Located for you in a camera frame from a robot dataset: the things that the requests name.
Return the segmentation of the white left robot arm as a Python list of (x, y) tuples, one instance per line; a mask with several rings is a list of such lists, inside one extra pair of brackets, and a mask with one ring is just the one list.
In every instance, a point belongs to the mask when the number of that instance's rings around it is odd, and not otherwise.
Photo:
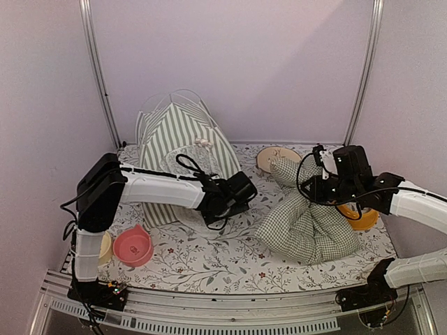
[(75, 249), (72, 276), (76, 290), (89, 303), (99, 302), (104, 289), (98, 280), (98, 261), (103, 235), (115, 221), (119, 206), (145, 202), (197, 211), (211, 228), (217, 221), (249, 209), (257, 189), (242, 172), (228, 179), (208, 174), (192, 157), (178, 154), (175, 161), (188, 174), (146, 170), (104, 154), (78, 183), (77, 195), (61, 205), (75, 205)]

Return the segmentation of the green striped pet tent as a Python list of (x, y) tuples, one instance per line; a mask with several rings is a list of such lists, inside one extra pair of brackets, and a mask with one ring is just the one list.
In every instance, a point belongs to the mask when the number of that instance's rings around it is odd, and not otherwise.
[(191, 174), (176, 156), (192, 158), (208, 175), (229, 179), (239, 160), (203, 99), (188, 89), (149, 97), (135, 125), (138, 166), (172, 174)]

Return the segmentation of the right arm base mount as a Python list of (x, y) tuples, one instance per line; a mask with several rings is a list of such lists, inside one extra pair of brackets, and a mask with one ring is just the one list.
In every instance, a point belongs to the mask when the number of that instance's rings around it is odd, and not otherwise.
[(339, 290), (335, 295), (335, 302), (345, 312), (391, 302), (397, 297), (397, 291), (394, 288), (379, 284), (365, 284)]

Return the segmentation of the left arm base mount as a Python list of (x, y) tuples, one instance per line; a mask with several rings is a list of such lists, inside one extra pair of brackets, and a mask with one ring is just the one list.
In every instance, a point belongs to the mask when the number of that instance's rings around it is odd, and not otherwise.
[(86, 306), (123, 311), (127, 302), (128, 290), (125, 282), (105, 283), (98, 279), (80, 282), (73, 274), (67, 297)]

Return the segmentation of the green checked cushion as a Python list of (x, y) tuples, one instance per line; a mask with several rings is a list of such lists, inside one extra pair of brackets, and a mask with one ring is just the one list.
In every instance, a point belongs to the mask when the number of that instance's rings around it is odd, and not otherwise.
[(299, 164), (278, 158), (270, 163), (270, 172), (285, 199), (269, 211), (255, 236), (271, 251), (304, 265), (316, 265), (362, 248), (358, 235), (334, 207), (314, 204), (298, 191), (298, 184), (322, 174), (313, 159)]

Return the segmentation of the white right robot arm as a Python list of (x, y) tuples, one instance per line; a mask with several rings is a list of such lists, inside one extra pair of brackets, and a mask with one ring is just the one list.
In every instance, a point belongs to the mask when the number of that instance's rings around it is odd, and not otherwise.
[(376, 304), (388, 288), (446, 279), (446, 196), (429, 191), (392, 172), (375, 174), (363, 147), (349, 145), (329, 150), (316, 145), (307, 158), (320, 172), (306, 179), (297, 173), (298, 191), (310, 202), (339, 207), (354, 204), (373, 209), (386, 226), (409, 224), (411, 232), (393, 228), (398, 254), (383, 260), (361, 290), (366, 304)]

